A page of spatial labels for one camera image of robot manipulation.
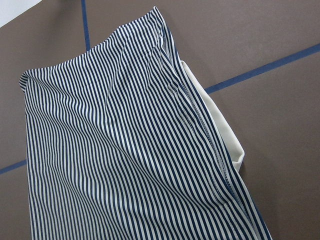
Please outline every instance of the blue tape line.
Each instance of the blue tape line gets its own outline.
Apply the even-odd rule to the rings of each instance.
[[[9,172],[9,171],[11,171],[13,169],[17,169],[17,168],[19,168],[19,167],[21,167],[23,165],[26,165],[26,164],[27,164],[27,160],[25,159],[25,160],[22,160],[22,161],[19,161],[19,162],[15,163],[15,164],[12,164],[10,166],[6,166],[5,168],[0,169],[0,175],[4,174],[6,172]]]
[[[88,21],[87,21],[87,10],[86,10],[86,1],[81,0],[82,7],[82,20],[83,20],[83,30],[84,30],[84,39],[85,39],[85,48],[87,51],[90,49],[90,38],[88,30]]]
[[[298,51],[292,55],[289,55],[289,56],[286,56],[286,57],[283,57],[279,60],[276,60],[276,61],[273,61],[271,63],[268,63],[266,65],[263,65],[263,66],[260,66],[256,69],[253,69],[251,71],[248,71],[248,72],[245,72],[241,75],[238,75],[238,76],[235,76],[233,78],[230,78],[228,80],[225,80],[225,81],[222,81],[218,84],[215,84],[213,86],[210,86],[210,87],[207,87],[205,89],[206,93],[207,94],[212,94],[218,90],[221,90],[221,89],[224,89],[226,87],[229,87],[231,85],[234,85],[234,84],[237,84],[237,83],[240,83],[244,80],[247,80],[247,79],[250,79],[252,77],[255,77],[259,74],[263,74],[265,72],[268,72],[270,70],[273,70],[273,69],[276,69],[276,68],[279,68],[285,64],[288,64],[288,63],[291,63],[291,62],[294,62],[298,59],[302,59],[304,57],[307,57],[311,54],[315,54],[317,52],[320,52],[320,43],[317,44],[317,45],[314,45],[312,47],[309,47],[309,48],[306,48],[304,50],[301,50],[301,51]]]

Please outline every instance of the white lining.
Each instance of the white lining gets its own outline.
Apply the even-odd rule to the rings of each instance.
[[[218,109],[215,102],[212,98],[207,94],[204,88],[196,79],[195,75],[190,70],[189,66],[186,64],[185,61],[181,60],[182,66],[184,67],[185,72],[188,74],[189,78],[191,79],[192,83],[194,84],[195,88],[197,89],[199,95],[202,97],[206,107],[208,108],[209,112],[212,115],[213,124],[218,129],[224,144],[230,154],[233,167],[239,172],[241,164],[243,162],[245,151],[240,145],[236,135],[232,131],[231,127],[227,123],[226,119]]]

